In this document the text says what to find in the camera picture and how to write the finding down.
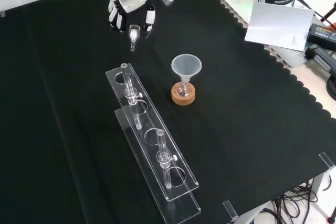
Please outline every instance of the glass test tube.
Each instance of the glass test tube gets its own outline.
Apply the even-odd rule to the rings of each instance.
[[[122,76],[124,77],[125,85],[126,85],[126,95],[128,96],[128,103],[135,104],[137,102],[136,94],[134,93],[134,89],[131,82],[130,73],[128,71],[128,65],[126,63],[121,64]]]

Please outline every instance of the metal bracket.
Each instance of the metal bracket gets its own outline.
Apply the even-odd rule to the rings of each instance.
[[[238,216],[236,210],[231,205],[230,201],[229,200],[224,201],[223,205],[224,205],[226,211],[229,213],[232,222],[236,221],[239,216]]]
[[[325,164],[329,167],[327,171],[335,167],[335,164],[333,163],[333,161],[331,161],[331,159],[326,155],[325,152],[320,153],[319,156],[325,162]]]

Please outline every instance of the acrylic stand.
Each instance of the acrylic stand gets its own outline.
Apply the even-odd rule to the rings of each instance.
[[[169,224],[201,213],[198,182],[130,64],[106,73],[122,108],[116,116],[159,211]]]

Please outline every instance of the robot finger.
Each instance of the robot finger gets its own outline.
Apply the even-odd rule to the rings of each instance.
[[[109,17],[109,22],[111,23],[112,27],[116,26],[116,23],[117,23],[117,13],[118,13],[118,9],[116,8],[115,5],[113,5],[113,9],[112,9],[110,17]]]
[[[126,17],[127,14],[126,13],[121,13],[121,24],[120,24],[120,31],[123,33],[125,31],[125,25],[126,25]]]
[[[147,15],[146,15],[146,23],[145,23],[145,29],[147,32],[150,32],[152,30],[154,21],[155,21],[155,7],[153,4],[150,4],[147,7]]]
[[[120,30],[121,32],[123,32],[122,27],[121,27],[121,25],[122,25],[122,23],[123,23],[122,20],[123,20],[122,15],[121,15],[120,13],[118,13],[118,18],[117,18],[117,28],[118,28],[118,30]]]
[[[109,9],[108,9],[109,13],[111,13],[113,7],[114,7],[114,2],[110,1],[110,3],[109,3]]]

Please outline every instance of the table leg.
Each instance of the table leg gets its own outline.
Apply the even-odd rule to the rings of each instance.
[[[325,173],[321,173],[320,175],[316,176],[314,178],[314,184],[311,188],[311,190],[317,195],[319,196],[319,194],[321,192],[323,192],[324,187],[322,186],[322,181],[324,181],[325,179],[328,179],[330,174],[330,170],[326,171]],[[315,200],[316,197],[314,194],[311,195],[311,200]]]

